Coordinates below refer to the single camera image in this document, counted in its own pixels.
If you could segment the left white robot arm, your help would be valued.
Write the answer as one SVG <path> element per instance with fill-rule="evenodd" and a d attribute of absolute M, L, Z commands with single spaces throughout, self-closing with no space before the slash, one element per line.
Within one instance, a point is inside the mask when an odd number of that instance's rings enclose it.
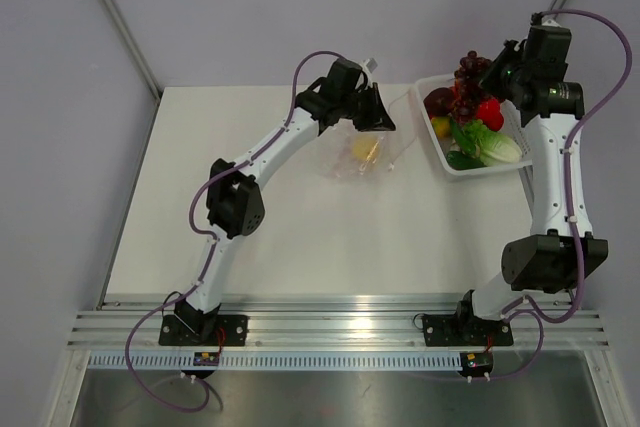
<path fill-rule="evenodd" d="M 234 257 L 265 219 L 263 188 L 294 154 L 342 120 L 359 132 L 395 130 L 372 79 L 374 68 L 373 60 L 356 63 L 337 55 L 326 75 L 304 90 L 291 88 L 286 117 L 256 146 L 233 161 L 212 164 L 208 181 L 194 196 L 205 203 L 207 227 L 198 227 L 195 213 L 188 213 L 192 231 L 206 238 L 201 266 L 192 287 L 176 299 L 164 320 L 161 344 L 222 343 L 222 293 Z"/>

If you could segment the yellow lemon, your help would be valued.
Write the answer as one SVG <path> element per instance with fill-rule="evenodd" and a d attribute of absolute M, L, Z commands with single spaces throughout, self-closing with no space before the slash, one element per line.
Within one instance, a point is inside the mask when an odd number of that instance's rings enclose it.
<path fill-rule="evenodd" d="M 381 149 L 381 139 L 375 135 L 358 135 L 351 145 L 351 155 L 362 163 L 374 163 Z"/>

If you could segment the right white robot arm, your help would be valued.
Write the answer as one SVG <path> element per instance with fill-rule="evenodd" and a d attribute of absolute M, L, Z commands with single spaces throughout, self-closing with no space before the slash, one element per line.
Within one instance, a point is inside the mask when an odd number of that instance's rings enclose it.
<path fill-rule="evenodd" d="M 458 303 L 454 331 L 470 345 L 506 332 L 519 307 L 547 323 L 569 320 L 586 278 L 608 256 L 583 205 L 585 109 L 582 87 L 564 79 L 570 43 L 567 28 L 533 25 L 522 42 L 506 42 L 479 82 L 520 113 L 531 148 L 533 209 L 529 236 L 505 245 L 500 274 Z"/>

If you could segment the white plastic basket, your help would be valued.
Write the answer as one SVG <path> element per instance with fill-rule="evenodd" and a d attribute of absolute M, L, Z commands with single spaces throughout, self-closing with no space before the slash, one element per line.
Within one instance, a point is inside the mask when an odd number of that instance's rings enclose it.
<path fill-rule="evenodd" d="M 509 101 L 501 105 L 501 113 L 504 117 L 504 125 L 501 133 L 514 140 L 522 151 L 521 160 L 518 163 L 496 163 L 494 165 L 469 170 L 456 170 L 452 168 L 446 160 L 452 141 L 450 139 L 440 140 L 431 124 L 431 120 L 424 107 L 423 100 L 429 93 L 437 88 L 448 88 L 454 84 L 452 74 L 436 75 L 417 80 L 409 90 L 409 105 L 415 111 L 415 131 L 419 134 L 421 142 L 426 146 L 430 155 L 437 159 L 443 171 L 443 176 L 448 181 L 458 181 L 467 178 L 480 178 L 490 175 L 502 174 L 504 172 L 517 171 L 532 165 L 531 148 L 524 134 L 520 114 L 515 106 Z"/>

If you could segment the dark red apple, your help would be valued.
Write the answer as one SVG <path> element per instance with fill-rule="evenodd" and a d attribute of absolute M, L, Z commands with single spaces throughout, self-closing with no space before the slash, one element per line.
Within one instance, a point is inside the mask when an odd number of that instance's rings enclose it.
<path fill-rule="evenodd" d="M 455 94 L 450 88 L 437 88 L 423 100 L 424 108 L 431 117 L 448 116 L 453 108 Z"/>

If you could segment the purple grape bunch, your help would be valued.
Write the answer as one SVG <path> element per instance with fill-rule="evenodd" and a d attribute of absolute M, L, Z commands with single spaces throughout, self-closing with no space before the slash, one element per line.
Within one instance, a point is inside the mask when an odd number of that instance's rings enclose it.
<path fill-rule="evenodd" d="M 474 50 L 460 59 L 454 71 L 454 101 L 451 107 L 451 115 L 460 126 L 474 120 L 480 105 L 491 98 L 479 86 L 481 77 L 491 64 L 490 59 L 480 56 Z"/>

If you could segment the clear zip top bag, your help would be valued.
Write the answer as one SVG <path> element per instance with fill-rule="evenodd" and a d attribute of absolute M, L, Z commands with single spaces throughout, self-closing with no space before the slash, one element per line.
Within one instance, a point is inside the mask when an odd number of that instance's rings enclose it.
<path fill-rule="evenodd" d="M 409 88 L 384 97 L 384 105 L 396 125 L 394 131 L 360 132 L 351 121 L 339 121 L 313 143 L 313 171 L 340 181 L 373 181 L 391 172 L 417 138 L 409 105 Z"/>

